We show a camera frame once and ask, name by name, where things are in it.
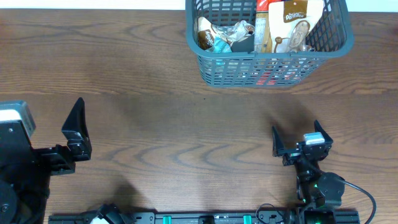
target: white wall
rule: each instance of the white wall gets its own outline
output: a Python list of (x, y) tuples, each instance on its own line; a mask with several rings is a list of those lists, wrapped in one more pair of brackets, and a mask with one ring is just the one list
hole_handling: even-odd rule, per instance
[[(351, 12), (398, 12), (398, 0), (346, 0)], [(0, 8), (185, 9), (185, 0), (0, 0)]]

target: white snack bag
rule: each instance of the white snack bag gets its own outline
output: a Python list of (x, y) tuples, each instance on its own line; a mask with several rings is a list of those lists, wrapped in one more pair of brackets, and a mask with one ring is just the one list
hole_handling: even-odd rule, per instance
[(322, 16), (323, 0), (296, 0), (269, 4), (272, 53), (297, 50)]

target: wood grain surface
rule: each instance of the wood grain surface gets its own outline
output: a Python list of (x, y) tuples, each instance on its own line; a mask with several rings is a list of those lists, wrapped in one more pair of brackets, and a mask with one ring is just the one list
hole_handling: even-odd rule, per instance
[[(216, 89), (185, 43), (183, 11), (0, 10), (0, 100), (26, 100), (35, 147), (86, 101), (92, 160), (53, 177), (46, 217), (115, 202), (166, 211), (295, 202), (295, 171), (271, 126), (300, 141), (318, 119), (335, 140), (325, 171), (371, 192), (373, 223), (398, 222), (398, 14), (351, 13), (353, 50), (299, 85)], [(342, 208), (371, 202), (349, 187)]]

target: red package top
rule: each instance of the red package top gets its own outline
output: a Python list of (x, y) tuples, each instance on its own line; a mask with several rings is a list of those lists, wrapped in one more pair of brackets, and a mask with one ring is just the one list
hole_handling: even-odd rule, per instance
[(268, 11), (268, 6), (270, 3), (279, 2), (281, 0), (257, 0), (257, 12)]

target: screw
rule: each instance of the screw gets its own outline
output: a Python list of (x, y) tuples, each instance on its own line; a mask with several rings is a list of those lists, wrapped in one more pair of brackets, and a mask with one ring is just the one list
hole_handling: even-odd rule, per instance
[(8, 210), (9, 205), (8, 204), (4, 204), (1, 207), (1, 212), (6, 212)]

